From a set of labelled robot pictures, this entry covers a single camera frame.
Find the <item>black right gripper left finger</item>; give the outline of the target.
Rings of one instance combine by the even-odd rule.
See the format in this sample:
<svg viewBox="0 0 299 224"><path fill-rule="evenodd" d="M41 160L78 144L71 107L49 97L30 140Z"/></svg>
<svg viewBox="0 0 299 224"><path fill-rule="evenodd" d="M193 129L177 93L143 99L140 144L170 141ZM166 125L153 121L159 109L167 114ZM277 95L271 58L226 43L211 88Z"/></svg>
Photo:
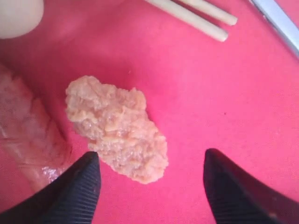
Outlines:
<svg viewBox="0 0 299 224"><path fill-rule="evenodd" d="M87 152L51 184L0 215L2 224L90 224L101 188L96 152Z"/></svg>

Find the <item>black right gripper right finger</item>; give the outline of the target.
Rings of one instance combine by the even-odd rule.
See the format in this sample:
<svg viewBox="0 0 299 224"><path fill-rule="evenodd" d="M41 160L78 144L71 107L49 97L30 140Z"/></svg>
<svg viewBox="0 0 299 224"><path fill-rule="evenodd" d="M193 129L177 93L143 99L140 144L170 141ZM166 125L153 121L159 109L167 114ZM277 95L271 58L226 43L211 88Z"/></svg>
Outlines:
<svg viewBox="0 0 299 224"><path fill-rule="evenodd" d="M299 203L247 173L215 148L205 152L203 183L218 224L297 224Z"/></svg>

